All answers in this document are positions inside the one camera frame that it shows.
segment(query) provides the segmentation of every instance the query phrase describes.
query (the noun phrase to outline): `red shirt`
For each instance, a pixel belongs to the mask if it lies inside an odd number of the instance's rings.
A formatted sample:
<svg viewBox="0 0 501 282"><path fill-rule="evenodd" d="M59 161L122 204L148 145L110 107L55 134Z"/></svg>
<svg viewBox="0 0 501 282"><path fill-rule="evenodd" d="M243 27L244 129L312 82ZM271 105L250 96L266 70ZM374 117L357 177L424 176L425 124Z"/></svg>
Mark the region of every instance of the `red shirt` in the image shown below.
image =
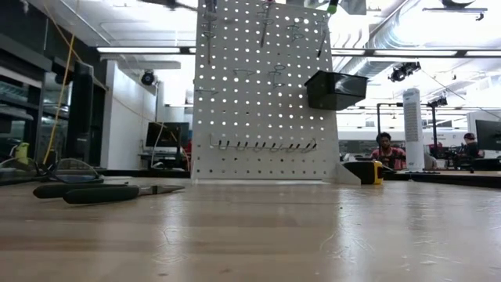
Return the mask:
<svg viewBox="0 0 501 282"><path fill-rule="evenodd" d="M374 160L381 161L383 165L393 168L394 170L400 170L407 168L405 163L405 151L400 148L391 148L391 152L386 154L382 152L383 156L379 158L379 149L375 149L370 157Z"/></svg>

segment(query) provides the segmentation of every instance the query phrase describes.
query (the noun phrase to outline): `wooden table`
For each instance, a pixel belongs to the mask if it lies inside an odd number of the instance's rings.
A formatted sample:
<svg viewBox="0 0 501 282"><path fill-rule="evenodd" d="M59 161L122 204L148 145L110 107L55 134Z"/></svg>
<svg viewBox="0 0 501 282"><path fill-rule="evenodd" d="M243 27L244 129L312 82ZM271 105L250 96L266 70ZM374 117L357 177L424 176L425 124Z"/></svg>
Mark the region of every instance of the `wooden table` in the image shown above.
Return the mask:
<svg viewBox="0 0 501 282"><path fill-rule="evenodd" d="M0 187L0 281L501 281L498 190L129 180L187 189L71 206Z"/></svg>

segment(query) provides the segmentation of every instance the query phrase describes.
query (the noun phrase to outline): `monitor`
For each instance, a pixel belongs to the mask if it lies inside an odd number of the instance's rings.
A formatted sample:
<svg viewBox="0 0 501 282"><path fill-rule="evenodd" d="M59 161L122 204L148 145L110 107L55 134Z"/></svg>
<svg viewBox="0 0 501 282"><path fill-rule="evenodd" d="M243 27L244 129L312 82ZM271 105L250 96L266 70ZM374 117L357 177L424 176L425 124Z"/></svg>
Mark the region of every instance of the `monitor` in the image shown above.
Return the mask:
<svg viewBox="0 0 501 282"><path fill-rule="evenodd" d="M189 123L188 122L162 122L162 128L159 123L150 122L148 124L148 134L146 135L146 146L156 147L177 147L178 136L181 136L181 146L187 146L189 142Z"/></svg>
<svg viewBox="0 0 501 282"><path fill-rule="evenodd" d="M476 120L479 150L501 150L501 122Z"/></svg>

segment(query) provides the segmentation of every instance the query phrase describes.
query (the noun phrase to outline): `workstation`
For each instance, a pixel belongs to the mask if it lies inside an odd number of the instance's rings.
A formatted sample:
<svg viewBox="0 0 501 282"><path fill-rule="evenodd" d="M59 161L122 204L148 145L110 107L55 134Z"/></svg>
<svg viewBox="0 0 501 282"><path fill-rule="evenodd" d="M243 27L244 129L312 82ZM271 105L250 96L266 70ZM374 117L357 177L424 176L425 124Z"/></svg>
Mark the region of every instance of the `workstation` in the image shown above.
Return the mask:
<svg viewBox="0 0 501 282"><path fill-rule="evenodd" d="M0 8L0 280L501 277L501 5Z"/></svg>

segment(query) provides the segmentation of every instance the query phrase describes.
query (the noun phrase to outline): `black box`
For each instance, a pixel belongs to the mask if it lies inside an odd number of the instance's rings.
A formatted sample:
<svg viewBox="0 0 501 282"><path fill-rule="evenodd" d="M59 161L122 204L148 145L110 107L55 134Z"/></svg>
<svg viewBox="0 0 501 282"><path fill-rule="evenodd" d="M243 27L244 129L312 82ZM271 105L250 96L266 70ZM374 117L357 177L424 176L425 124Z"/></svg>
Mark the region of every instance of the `black box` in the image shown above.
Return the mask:
<svg viewBox="0 0 501 282"><path fill-rule="evenodd" d="M320 110L344 110L366 98L368 78L319 70L305 83L308 105Z"/></svg>

